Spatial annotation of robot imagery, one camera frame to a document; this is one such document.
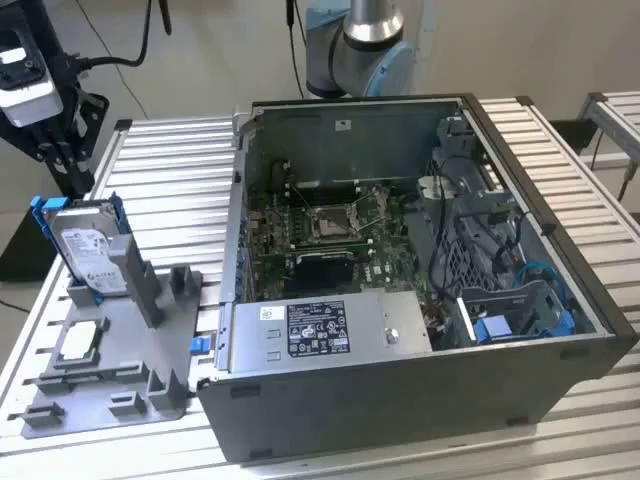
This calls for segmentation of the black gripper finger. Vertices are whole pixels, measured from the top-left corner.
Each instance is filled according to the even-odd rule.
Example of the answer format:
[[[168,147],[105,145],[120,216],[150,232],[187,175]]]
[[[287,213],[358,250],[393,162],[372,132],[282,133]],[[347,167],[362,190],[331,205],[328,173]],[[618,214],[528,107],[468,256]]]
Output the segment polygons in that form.
[[[49,120],[49,170],[63,195],[84,195],[94,186],[90,160],[109,109],[106,97],[75,91]]]
[[[1,138],[37,162],[56,160],[51,140],[52,119],[25,127],[14,126],[7,117],[1,118]]]

